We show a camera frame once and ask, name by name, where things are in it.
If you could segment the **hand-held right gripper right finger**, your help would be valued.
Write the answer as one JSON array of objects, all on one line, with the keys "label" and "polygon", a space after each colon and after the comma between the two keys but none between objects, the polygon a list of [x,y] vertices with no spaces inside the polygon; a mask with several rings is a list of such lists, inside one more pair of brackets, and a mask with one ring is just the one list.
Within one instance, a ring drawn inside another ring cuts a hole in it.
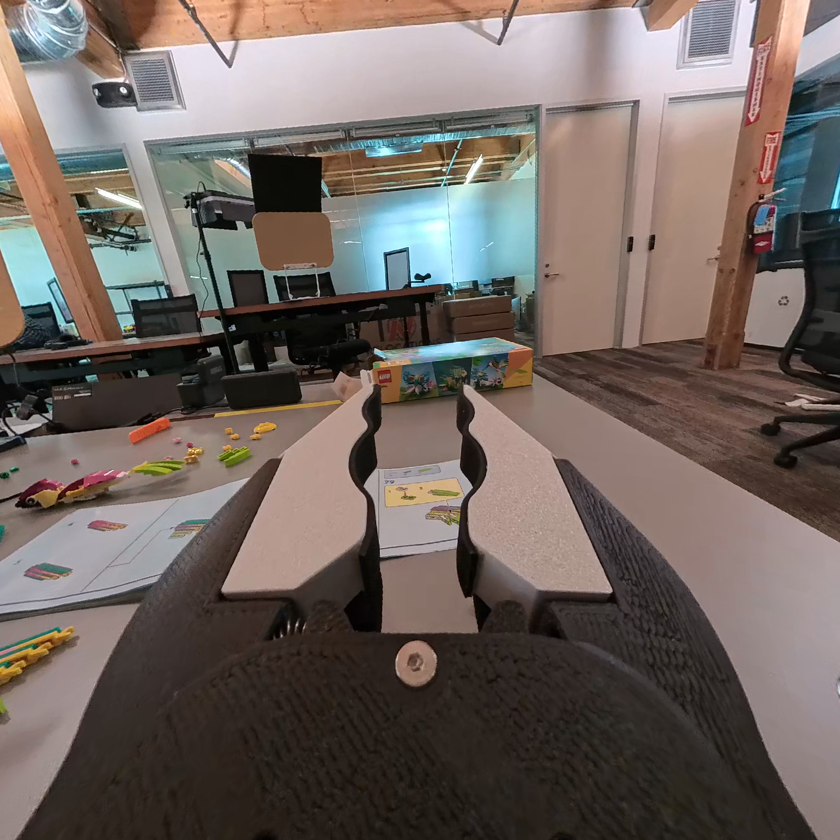
[{"label": "hand-held right gripper right finger", "polygon": [[554,601],[608,602],[613,587],[552,453],[470,385],[458,392],[458,582],[478,628],[504,602],[536,626]]}]

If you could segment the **red fire extinguisher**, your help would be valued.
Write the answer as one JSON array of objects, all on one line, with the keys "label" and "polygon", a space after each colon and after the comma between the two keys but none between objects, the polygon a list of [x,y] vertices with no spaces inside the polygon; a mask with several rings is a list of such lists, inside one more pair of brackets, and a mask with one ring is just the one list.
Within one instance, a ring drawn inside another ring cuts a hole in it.
[{"label": "red fire extinguisher", "polygon": [[777,204],[774,199],[784,192],[784,188],[761,194],[759,200],[751,205],[747,218],[747,253],[761,256],[771,252],[774,246]]}]

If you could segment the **wall air vent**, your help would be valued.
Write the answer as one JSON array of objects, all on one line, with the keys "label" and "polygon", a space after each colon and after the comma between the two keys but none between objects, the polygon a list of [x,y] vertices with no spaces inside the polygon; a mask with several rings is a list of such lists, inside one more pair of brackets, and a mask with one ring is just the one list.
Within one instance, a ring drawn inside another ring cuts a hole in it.
[{"label": "wall air vent", "polygon": [[700,1],[680,23],[677,69],[732,63],[739,1]]},{"label": "wall air vent", "polygon": [[186,109],[172,52],[153,49],[131,52],[123,58],[139,112]]}]

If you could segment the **pink and yellow lego bird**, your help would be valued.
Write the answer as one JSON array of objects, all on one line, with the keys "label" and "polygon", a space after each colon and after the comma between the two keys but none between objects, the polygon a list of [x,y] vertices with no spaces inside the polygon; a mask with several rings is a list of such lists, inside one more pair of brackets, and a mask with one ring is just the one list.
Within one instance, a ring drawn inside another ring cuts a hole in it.
[{"label": "pink and yellow lego bird", "polygon": [[16,498],[16,508],[49,509],[60,503],[88,501],[102,496],[130,477],[125,470],[100,470],[65,485],[54,479],[41,479]]}]

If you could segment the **wooden post with red signs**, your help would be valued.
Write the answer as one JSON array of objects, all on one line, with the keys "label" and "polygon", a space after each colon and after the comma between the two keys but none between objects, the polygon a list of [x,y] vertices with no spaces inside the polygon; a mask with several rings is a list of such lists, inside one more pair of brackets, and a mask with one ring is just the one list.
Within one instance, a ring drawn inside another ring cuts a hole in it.
[{"label": "wooden post with red signs", "polygon": [[773,190],[810,4],[758,2],[702,362],[709,370],[740,363],[758,263],[749,245],[749,212]]}]

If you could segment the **wooden desk with keyboard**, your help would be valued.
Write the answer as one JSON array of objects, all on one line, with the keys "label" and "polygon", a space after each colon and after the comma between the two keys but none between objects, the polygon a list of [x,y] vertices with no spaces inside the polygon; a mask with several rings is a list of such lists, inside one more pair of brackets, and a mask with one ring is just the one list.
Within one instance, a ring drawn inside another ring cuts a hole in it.
[{"label": "wooden desk with keyboard", "polygon": [[180,333],[149,339],[93,342],[59,350],[14,351],[1,355],[1,378],[7,385],[67,385],[89,376],[180,374],[189,365],[220,349],[222,333]]}]

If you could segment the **black mesh office chair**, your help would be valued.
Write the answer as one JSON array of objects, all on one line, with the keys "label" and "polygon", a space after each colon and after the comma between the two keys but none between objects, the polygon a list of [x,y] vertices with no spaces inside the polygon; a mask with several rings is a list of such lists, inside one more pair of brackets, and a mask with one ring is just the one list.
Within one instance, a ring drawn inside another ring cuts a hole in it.
[{"label": "black mesh office chair", "polygon": [[[780,354],[781,371],[798,381],[839,395],[839,211],[830,209],[800,215],[799,244],[804,264],[805,296],[801,315]],[[792,469],[795,450],[839,439],[838,403],[802,406],[798,413],[778,415],[761,426],[775,436],[784,424],[825,426],[826,430],[780,448],[773,462]]]}]

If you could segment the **colourful lego set box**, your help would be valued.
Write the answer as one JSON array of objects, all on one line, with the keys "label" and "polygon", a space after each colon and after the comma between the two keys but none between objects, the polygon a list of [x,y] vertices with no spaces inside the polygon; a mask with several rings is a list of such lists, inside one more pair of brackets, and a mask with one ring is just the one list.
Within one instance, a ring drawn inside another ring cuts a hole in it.
[{"label": "colourful lego set box", "polygon": [[532,350],[504,339],[488,338],[378,350],[372,380],[383,403],[413,403],[456,396],[462,385],[478,392],[499,392],[532,384]]}]

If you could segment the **black power station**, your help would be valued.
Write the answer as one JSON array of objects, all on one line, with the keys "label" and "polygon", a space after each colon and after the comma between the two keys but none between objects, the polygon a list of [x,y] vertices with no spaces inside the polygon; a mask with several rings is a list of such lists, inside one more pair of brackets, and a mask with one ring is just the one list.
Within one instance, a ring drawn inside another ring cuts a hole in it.
[{"label": "black power station", "polygon": [[176,387],[184,409],[214,406],[225,399],[223,378],[227,374],[224,357],[210,354],[190,363]]}]

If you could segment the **black fabric case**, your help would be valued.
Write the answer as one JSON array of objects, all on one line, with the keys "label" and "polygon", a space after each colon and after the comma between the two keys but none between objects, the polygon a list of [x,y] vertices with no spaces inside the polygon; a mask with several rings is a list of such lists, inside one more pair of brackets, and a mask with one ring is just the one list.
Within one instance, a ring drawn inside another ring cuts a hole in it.
[{"label": "black fabric case", "polygon": [[262,372],[228,374],[220,381],[232,411],[297,404],[302,399],[295,366]]}]

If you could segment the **long wooden desk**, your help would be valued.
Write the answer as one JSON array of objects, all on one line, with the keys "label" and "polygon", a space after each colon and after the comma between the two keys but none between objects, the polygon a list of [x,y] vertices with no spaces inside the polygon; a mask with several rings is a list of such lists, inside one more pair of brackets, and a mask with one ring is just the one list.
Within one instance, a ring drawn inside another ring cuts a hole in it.
[{"label": "long wooden desk", "polygon": [[[442,284],[408,287],[400,290],[375,290],[338,295],[320,301],[317,305],[335,305],[340,308],[338,316],[329,319],[360,324],[368,321],[387,319],[406,319],[418,315],[421,324],[421,344],[429,345],[427,305],[434,302],[436,295],[446,291]],[[255,371],[269,369],[266,352],[263,348],[264,337],[271,333],[283,333],[288,327],[299,327],[293,320],[282,318],[281,314],[300,308],[305,301],[278,302],[254,306],[226,308],[228,320],[232,326],[232,340],[246,340]],[[201,319],[217,319],[217,309],[199,312]]]}]

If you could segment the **silver air duct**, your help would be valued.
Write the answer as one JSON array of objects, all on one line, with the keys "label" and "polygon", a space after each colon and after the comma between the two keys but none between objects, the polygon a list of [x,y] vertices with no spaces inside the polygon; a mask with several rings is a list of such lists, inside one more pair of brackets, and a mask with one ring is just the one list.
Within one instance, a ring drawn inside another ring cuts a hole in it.
[{"label": "silver air duct", "polygon": [[80,1],[25,1],[4,14],[24,64],[73,58],[87,46],[88,16]]}]

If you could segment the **white recycling bin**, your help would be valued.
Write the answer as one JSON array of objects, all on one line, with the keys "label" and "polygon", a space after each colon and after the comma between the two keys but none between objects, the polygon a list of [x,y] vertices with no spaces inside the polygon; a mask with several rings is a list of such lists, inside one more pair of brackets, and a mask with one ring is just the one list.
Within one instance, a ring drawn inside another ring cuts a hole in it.
[{"label": "white recycling bin", "polygon": [[782,349],[801,316],[804,297],[803,268],[758,273],[752,287],[745,343]]}]

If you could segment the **plain wooden post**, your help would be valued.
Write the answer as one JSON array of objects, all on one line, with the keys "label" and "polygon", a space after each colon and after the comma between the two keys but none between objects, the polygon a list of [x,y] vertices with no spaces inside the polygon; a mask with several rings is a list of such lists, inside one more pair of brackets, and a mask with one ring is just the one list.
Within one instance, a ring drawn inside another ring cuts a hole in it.
[{"label": "plain wooden post", "polygon": [[82,338],[123,336],[6,20],[1,16],[1,141]]}]

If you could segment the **lego instruction booklet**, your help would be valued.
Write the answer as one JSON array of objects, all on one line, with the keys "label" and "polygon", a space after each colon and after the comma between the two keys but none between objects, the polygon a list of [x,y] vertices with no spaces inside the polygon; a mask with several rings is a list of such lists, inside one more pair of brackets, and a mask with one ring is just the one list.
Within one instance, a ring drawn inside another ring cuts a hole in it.
[{"label": "lego instruction booklet", "polygon": [[[147,590],[245,483],[67,514],[2,561],[2,619]],[[459,508],[471,489],[456,461],[377,469],[365,488],[382,560],[455,548]]]}]

